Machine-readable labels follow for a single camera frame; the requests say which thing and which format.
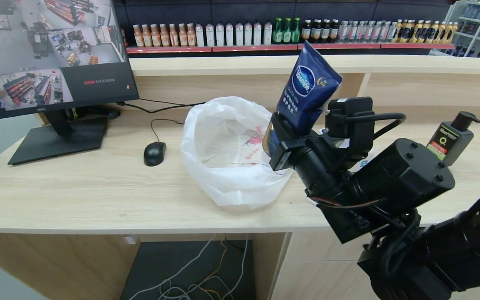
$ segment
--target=computer monitor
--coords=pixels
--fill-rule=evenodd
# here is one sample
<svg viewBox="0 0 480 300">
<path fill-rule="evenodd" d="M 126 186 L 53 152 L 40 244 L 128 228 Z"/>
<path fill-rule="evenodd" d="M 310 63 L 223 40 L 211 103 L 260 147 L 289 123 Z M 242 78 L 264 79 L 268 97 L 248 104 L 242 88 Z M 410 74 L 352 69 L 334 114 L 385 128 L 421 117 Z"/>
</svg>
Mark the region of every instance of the computer monitor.
<svg viewBox="0 0 480 300">
<path fill-rule="evenodd" d="M 106 118 L 71 108 L 138 99 L 111 0 L 0 0 L 0 118 L 44 113 L 10 165 L 101 147 Z"/>
</svg>

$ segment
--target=mouse cable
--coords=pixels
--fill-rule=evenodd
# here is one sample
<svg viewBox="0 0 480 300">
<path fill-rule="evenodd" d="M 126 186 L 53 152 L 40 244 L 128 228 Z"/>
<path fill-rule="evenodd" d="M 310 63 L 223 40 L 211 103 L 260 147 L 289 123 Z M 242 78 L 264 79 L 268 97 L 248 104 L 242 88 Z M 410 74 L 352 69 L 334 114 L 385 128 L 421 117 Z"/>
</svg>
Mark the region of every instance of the mouse cable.
<svg viewBox="0 0 480 300">
<path fill-rule="evenodd" d="M 151 120 L 151 130 L 155 134 L 155 137 L 157 138 L 157 142 L 160 142 L 160 139 L 158 138 L 158 134 L 155 132 L 155 129 L 153 128 L 153 122 L 154 121 L 171 121 L 171 122 L 175 122 L 179 125 L 183 125 L 185 123 L 185 122 L 179 122 L 179 121 L 176 121 L 176 120 L 172 120 L 172 119 L 169 119 L 169 118 L 155 118 L 155 119 Z"/>
</svg>

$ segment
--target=white plastic bag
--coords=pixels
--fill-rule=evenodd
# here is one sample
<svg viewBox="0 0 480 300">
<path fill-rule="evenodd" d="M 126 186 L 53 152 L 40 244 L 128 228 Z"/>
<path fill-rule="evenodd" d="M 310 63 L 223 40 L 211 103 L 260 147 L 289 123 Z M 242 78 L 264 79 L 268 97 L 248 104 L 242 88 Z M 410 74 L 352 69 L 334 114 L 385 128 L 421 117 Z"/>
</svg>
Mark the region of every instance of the white plastic bag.
<svg viewBox="0 0 480 300">
<path fill-rule="evenodd" d="M 291 170 L 272 171 L 262 148 L 271 116 L 241 97 L 219 97 L 188 113 L 181 153 L 188 172 L 217 205 L 267 205 L 290 178 Z"/>
</svg>

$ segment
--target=monitor screen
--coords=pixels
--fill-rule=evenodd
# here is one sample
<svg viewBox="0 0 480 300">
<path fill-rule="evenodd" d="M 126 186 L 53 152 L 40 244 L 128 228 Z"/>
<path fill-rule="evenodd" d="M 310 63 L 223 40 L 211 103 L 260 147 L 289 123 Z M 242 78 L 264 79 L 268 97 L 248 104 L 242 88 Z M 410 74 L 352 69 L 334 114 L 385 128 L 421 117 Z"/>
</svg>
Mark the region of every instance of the monitor screen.
<svg viewBox="0 0 480 300">
<path fill-rule="evenodd" d="M 0 118 L 138 99 L 111 0 L 0 0 L 2 12 Z"/>
</svg>

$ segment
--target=hikvision logo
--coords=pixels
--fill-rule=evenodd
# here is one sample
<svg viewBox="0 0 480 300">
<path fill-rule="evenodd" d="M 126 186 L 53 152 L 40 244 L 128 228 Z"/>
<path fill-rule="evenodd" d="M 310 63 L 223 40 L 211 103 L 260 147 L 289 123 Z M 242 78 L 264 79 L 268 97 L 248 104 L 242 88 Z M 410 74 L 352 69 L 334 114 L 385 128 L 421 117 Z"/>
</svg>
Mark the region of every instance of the hikvision logo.
<svg viewBox="0 0 480 300">
<path fill-rule="evenodd" d="M 99 79 L 99 80 L 87 80 L 84 82 L 84 85 L 90 85 L 90 84 L 98 84 L 98 83 L 109 83 L 109 82 L 115 82 L 116 79 L 111 78 L 111 79 Z"/>
</svg>

